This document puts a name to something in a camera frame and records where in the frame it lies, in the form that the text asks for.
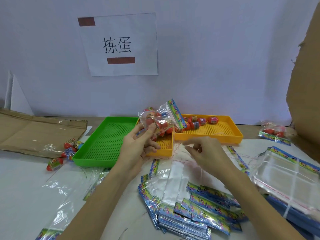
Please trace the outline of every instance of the hand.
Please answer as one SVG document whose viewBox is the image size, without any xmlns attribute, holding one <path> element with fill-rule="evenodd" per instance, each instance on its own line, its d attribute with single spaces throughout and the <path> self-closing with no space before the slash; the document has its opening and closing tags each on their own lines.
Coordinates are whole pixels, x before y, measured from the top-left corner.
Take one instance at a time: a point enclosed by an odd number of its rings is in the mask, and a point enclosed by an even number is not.
<svg viewBox="0 0 320 240">
<path fill-rule="evenodd" d="M 114 166 L 127 175 L 130 181 L 140 172 L 146 155 L 150 152 L 157 152 L 157 149 L 160 149 L 160 145 L 150 139 L 156 129 L 156 125 L 152 123 L 148 130 L 137 138 L 136 134 L 142 129 L 143 124 L 140 123 L 123 138 L 120 155 Z"/>
<path fill-rule="evenodd" d="M 193 137 L 182 144 L 194 144 L 193 147 L 185 146 L 185 149 L 203 170 L 219 180 L 227 176 L 231 170 L 237 169 L 217 138 Z"/>
</svg>

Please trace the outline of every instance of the paper sign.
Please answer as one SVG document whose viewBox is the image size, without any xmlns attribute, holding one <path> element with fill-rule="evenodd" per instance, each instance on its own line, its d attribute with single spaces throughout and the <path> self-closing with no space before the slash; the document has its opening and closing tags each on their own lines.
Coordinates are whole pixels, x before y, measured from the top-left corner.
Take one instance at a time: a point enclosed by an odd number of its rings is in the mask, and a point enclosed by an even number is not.
<svg viewBox="0 0 320 240">
<path fill-rule="evenodd" d="M 158 75 L 155 13 L 78 22 L 91 76 Z"/>
</svg>

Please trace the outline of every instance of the right hand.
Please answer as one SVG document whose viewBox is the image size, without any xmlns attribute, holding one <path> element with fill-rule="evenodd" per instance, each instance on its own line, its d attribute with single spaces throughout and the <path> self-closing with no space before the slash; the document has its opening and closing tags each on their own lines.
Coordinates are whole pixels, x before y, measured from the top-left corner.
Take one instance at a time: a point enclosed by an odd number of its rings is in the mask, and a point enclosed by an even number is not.
<svg viewBox="0 0 320 240">
<path fill-rule="evenodd" d="M 193 137 L 182 144 L 203 170 L 219 180 L 222 180 L 232 170 L 237 169 L 222 149 L 217 138 Z"/>
</svg>

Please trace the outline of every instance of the forearm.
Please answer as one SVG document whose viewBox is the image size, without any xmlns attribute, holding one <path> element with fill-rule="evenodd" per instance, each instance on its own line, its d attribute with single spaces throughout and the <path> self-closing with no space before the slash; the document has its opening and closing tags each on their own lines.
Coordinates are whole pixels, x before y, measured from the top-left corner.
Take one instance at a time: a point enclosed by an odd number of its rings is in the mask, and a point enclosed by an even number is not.
<svg viewBox="0 0 320 240">
<path fill-rule="evenodd" d="M 237 169 L 232 170 L 223 179 L 223 183 L 240 203 L 261 239 L 304 239 L 263 198 L 246 174 Z"/>
<path fill-rule="evenodd" d="M 113 168 L 97 186 L 59 240 L 99 240 L 128 183 L 126 175 Z"/>
</svg>

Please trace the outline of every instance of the stack of plastic bags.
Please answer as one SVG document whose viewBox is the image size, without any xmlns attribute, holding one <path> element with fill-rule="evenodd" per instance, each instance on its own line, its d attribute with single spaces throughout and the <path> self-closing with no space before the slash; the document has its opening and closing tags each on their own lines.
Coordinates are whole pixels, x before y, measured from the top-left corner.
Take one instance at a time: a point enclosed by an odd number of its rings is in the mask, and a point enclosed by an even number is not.
<svg viewBox="0 0 320 240">
<path fill-rule="evenodd" d="M 239 203 L 230 194 L 197 185 L 204 174 L 197 164 L 172 161 L 170 171 L 157 172 L 159 163 L 153 161 L 138 187 L 156 229 L 192 240 L 211 239 L 211 229 L 227 235 L 242 231 L 240 222 L 248 218 Z"/>
<path fill-rule="evenodd" d="M 320 237 L 320 168 L 275 146 L 258 157 L 251 180 L 306 239 Z"/>
</svg>

